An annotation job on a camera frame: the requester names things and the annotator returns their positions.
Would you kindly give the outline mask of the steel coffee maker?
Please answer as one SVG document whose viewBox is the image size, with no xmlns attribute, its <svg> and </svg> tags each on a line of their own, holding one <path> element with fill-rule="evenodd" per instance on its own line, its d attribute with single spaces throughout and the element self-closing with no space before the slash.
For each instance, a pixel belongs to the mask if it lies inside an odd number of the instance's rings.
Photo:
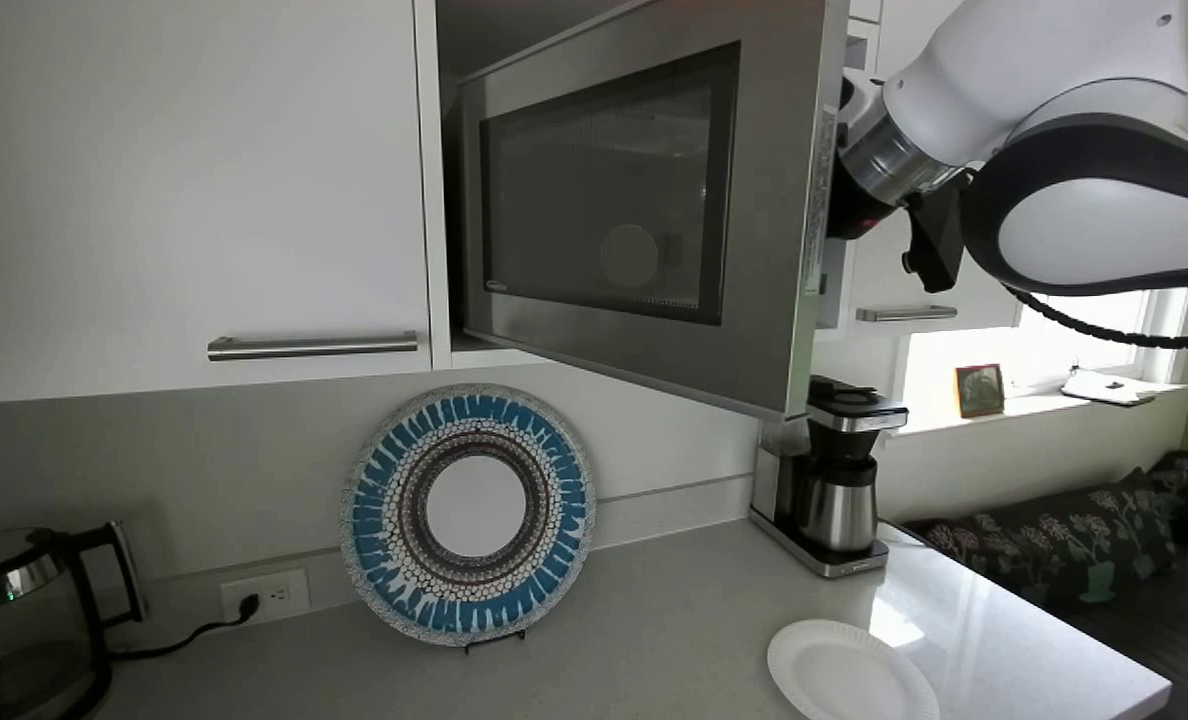
<svg viewBox="0 0 1188 720">
<path fill-rule="evenodd" d="M 748 519 L 819 577 L 881 569 L 873 451 L 908 419 L 877 389 L 814 375 L 803 416 L 760 425 Z"/>
</svg>

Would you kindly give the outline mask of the blue patterned decorative plate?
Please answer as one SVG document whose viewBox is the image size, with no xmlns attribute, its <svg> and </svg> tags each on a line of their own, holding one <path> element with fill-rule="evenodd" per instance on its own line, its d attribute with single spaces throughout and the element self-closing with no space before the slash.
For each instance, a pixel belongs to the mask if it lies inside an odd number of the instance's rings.
<svg viewBox="0 0 1188 720">
<path fill-rule="evenodd" d="M 393 629 L 465 648 L 530 629 L 593 547 L 598 484 L 579 434 L 522 389 L 462 383 L 383 421 L 347 475 L 341 551 Z"/>
</svg>

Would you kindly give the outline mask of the bench with floral cushions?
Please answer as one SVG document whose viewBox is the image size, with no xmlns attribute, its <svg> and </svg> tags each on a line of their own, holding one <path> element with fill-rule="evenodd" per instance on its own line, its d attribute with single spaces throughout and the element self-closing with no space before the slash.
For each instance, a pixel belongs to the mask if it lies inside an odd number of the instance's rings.
<svg viewBox="0 0 1188 720">
<path fill-rule="evenodd" d="M 1116 482 L 905 530 L 1169 678 L 1152 720 L 1188 720 L 1188 451 Z"/>
</svg>

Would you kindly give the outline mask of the small picture frame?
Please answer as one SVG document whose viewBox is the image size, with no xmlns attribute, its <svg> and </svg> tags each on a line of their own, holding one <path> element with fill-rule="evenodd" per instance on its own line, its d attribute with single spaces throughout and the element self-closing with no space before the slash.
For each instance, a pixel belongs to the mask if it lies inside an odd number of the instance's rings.
<svg viewBox="0 0 1188 720">
<path fill-rule="evenodd" d="M 1006 392 L 1000 364 L 960 366 L 955 370 L 960 418 L 1004 413 Z"/>
</svg>

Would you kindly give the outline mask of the glass electric kettle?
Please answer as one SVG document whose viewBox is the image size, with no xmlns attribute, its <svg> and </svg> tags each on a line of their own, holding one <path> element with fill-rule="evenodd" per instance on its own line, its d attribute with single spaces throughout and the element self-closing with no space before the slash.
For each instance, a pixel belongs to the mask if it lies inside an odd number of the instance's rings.
<svg viewBox="0 0 1188 720">
<path fill-rule="evenodd" d="M 109 548 L 127 610 L 105 615 L 86 552 Z M 106 632 L 146 607 L 118 522 L 69 533 L 0 530 L 0 720 L 86 720 L 110 688 Z"/>
</svg>

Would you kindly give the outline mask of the white cabinet door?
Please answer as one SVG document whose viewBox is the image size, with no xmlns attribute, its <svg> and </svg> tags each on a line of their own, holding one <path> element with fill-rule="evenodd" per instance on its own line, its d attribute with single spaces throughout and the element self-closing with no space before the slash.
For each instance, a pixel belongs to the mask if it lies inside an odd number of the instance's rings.
<svg viewBox="0 0 1188 720">
<path fill-rule="evenodd" d="M 933 33 L 963 0 L 851 0 L 843 65 L 847 72 L 887 78 L 917 58 Z M 925 331 L 974 331 L 1015 327 L 1015 301 L 988 274 L 963 258 L 950 291 L 927 293 L 902 269 L 910 222 L 905 211 L 883 220 L 857 241 L 830 240 L 822 260 L 823 301 L 819 341 L 891 340 Z M 956 307 L 958 318 L 939 322 L 870 324 L 855 318 L 859 307 Z"/>
<path fill-rule="evenodd" d="M 428 372 L 415 29 L 413 0 L 0 0 L 0 402 Z"/>
</svg>

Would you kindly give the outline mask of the white wall socket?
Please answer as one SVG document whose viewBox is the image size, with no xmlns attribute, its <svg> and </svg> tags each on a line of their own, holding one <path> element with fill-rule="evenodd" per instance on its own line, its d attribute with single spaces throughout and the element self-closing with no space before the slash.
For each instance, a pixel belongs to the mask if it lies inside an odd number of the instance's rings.
<svg viewBox="0 0 1188 720">
<path fill-rule="evenodd" d="M 309 574 L 303 568 L 260 571 L 219 585 L 225 621 L 241 618 L 241 606 L 255 594 L 257 607 L 247 624 L 268 623 L 305 614 L 310 610 Z"/>
</svg>

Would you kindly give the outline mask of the window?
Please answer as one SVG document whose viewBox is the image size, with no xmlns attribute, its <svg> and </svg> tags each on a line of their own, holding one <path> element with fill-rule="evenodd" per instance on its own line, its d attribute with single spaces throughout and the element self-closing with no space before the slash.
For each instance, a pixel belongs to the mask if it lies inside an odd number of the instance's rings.
<svg viewBox="0 0 1188 720">
<path fill-rule="evenodd" d="M 1061 311 L 1086 322 L 1155 334 L 1184 334 L 1188 292 L 1151 291 L 1092 299 L 1055 299 Z M 1022 309 L 1015 327 L 981 331 L 914 334 L 908 343 L 904 400 L 910 432 L 965 423 L 958 406 L 956 372 L 963 366 L 997 364 L 1006 398 L 1055 393 L 1074 366 L 1111 375 L 1142 378 L 1150 355 L 1143 348 L 1086 337 Z"/>
</svg>

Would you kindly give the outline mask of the white book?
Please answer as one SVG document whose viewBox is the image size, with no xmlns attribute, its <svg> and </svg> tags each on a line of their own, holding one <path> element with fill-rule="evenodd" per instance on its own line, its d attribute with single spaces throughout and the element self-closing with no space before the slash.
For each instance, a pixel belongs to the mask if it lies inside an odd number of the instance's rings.
<svg viewBox="0 0 1188 720">
<path fill-rule="evenodd" d="M 1135 381 L 1132 378 L 1075 366 L 1060 387 L 1060 393 L 1092 404 L 1137 408 L 1154 402 L 1158 391 L 1151 384 Z"/>
</svg>

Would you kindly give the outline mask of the white paper plate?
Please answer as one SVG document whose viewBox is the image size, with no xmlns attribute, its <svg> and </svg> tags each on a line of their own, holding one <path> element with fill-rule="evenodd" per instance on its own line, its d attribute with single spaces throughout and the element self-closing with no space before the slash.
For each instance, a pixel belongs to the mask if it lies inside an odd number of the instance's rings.
<svg viewBox="0 0 1188 720">
<path fill-rule="evenodd" d="M 791 623 L 767 644 L 773 683 L 805 720 L 941 720 L 914 661 L 858 626 Z"/>
</svg>

